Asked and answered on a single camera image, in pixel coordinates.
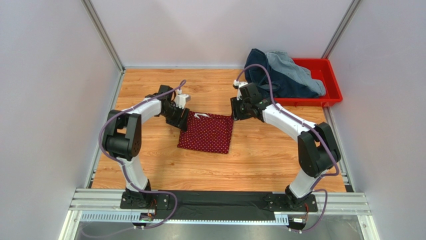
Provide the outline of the red polka dot skirt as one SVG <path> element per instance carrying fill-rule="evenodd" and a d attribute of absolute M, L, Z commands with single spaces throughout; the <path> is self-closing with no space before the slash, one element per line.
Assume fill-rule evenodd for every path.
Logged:
<path fill-rule="evenodd" d="M 181 131 L 177 147 L 206 153 L 228 154 L 231 145 L 234 118 L 190 111 L 187 130 Z"/>

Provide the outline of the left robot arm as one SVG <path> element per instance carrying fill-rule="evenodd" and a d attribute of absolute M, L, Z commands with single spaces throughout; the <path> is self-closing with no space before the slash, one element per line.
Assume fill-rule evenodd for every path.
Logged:
<path fill-rule="evenodd" d="M 101 151 L 118 163 L 125 178 L 122 209 L 149 209 L 154 207 L 156 195 L 141 167 L 142 125 L 153 117 L 163 116 L 165 122 L 182 131 L 187 130 L 191 100 L 180 87 L 161 85 L 154 94 L 124 110 L 111 110 L 102 126 L 98 141 Z"/>

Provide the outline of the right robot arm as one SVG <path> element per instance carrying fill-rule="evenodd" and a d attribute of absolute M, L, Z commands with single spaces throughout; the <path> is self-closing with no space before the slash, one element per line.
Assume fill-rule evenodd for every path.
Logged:
<path fill-rule="evenodd" d="M 271 98 L 264 98 L 254 83 L 234 81 L 236 97 L 231 98 L 234 120 L 255 118 L 272 125 L 297 143 L 300 171 L 286 187 L 283 200 L 287 208 L 304 206 L 327 171 L 337 165 L 341 153 L 329 124 L 315 124 L 286 110 Z"/>

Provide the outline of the light blue denim skirt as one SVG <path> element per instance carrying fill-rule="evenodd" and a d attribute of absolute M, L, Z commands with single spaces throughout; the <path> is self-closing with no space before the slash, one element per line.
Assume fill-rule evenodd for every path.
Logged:
<path fill-rule="evenodd" d="M 286 51 L 269 51 L 266 53 L 266 58 L 273 70 L 284 74 L 309 90 L 313 94 L 309 98 L 319 98 L 326 95 L 324 83 L 319 79 L 313 78 L 309 69 L 296 64 Z"/>

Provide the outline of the red plastic bin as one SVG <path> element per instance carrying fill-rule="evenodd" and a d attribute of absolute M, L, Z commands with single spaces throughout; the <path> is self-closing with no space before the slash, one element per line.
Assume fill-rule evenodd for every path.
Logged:
<path fill-rule="evenodd" d="M 282 106 L 293 107 L 332 107 L 343 100 L 341 90 L 328 59 L 294 58 L 293 61 L 311 72 L 313 79 L 321 80 L 325 87 L 325 96 L 319 98 L 275 98 Z"/>

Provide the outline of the aluminium frame rail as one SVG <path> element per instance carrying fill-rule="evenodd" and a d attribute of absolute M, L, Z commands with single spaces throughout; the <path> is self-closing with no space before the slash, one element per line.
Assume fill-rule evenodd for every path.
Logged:
<path fill-rule="evenodd" d="M 120 189 L 78 188 L 71 200 L 69 211 L 119 212 Z M 326 215 L 356 215 L 366 240 L 379 240 L 367 197 L 362 192 L 328 193 Z"/>

